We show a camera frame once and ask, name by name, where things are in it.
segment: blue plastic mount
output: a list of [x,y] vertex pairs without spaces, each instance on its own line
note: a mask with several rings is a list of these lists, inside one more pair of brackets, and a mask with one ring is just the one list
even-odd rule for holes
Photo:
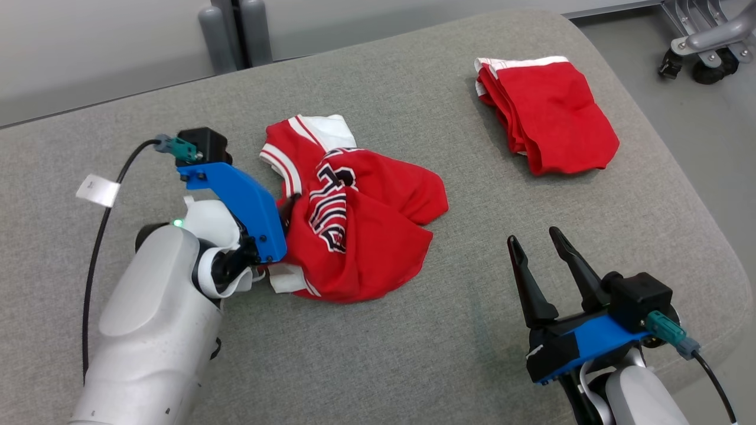
[[538,383],[546,383],[559,375],[566,374],[574,368],[582,366],[586,361],[599,358],[608,354],[627,343],[640,341],[650,335],[650,332],[630,333],[608,315],[599,316],[586,321],[570,332],[575,334],[578,341],[580,356],[571,360],[566,365],[555,370],[548,377],[539,380]]
[[281,261],[286,255],[286,238],[275,199],[254,178],[227,163],[206,163],[177,167],[185,175],[187,189],[210,189],[255,238],[263,263]]

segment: white cable label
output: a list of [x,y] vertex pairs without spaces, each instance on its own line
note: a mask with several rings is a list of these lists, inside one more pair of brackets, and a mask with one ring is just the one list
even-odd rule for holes
[[116,202],[116,195],[121,185],[102,178],[99,175],[90,174],[76,191],[76,197],[99,203],[109,208]]

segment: gray fabric tabletop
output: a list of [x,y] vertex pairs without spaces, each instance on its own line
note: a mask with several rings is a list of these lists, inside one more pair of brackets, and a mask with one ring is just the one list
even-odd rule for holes
[[[586,75],[618,134],[606,170],[533,177],[476,97],[475,57],[555,54]],[[450,210],[428,226],[420,274],[383,299],[342,306],[265,285],[231,299],[192,423],[570,423],[559,386],[537,386],[525,370],[506,245],[515,234],[545,295],[576,313],[551,225],[600,275],[647,271],[672,287],[713,364],[750,322],[735,253],[596,49],[560,16],[503,11],[1,131],[0,422],[64,423],[79,397],[82,295],[102,214],[74,197],[84,177],[115,178],[157,133],[209,126],[277,196],[280,178],[257,154],[265,127],[297,113],[341,114],[361,147],[438,173]],[[137,230],[182,216],[185,194],[165,155],[143,154],[126,176],[98,264],[91,347]],[[646,358],[671,390],[701,375],[669,347]]]

